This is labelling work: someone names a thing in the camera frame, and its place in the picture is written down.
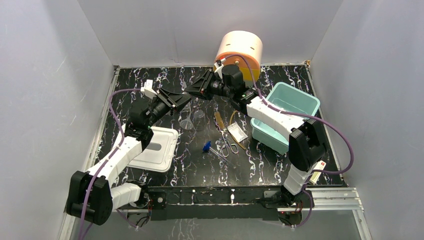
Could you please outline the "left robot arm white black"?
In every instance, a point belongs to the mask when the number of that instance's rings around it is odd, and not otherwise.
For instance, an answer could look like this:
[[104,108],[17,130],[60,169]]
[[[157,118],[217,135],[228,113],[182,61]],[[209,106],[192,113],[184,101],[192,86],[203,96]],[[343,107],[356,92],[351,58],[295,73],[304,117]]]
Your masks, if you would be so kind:
[[121,171],[141,155],[154,137],[154,124],[167,114],[178,114],[192,98],[163,88],[140,87],[143,97],[131,105],[125,125],[117,119],[120,138],[112,150],[86,171],[77,170],[70,178],[65,212],[82,221],[103,225],[122,206],[148,203],[147,186],[131,180],[113,187]]

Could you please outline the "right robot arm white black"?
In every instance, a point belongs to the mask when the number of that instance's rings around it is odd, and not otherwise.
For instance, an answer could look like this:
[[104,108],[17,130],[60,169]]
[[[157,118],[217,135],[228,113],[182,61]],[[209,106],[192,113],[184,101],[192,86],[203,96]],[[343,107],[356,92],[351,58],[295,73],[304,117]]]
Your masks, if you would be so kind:
[[203,100],[211,100],[213,96],[226,97],[235,110],[258,119],[288,139],[289,173],[280,188],[280,196],[269,203],[288,207],[299,201],[315,165],[328,151],[326,134],[319,119],[284,114],[275,105],[266,103],[258,90],[246,85],[243,73],[234,64],[225,65],[221,73],[205,72],[187,86],[185,92]]

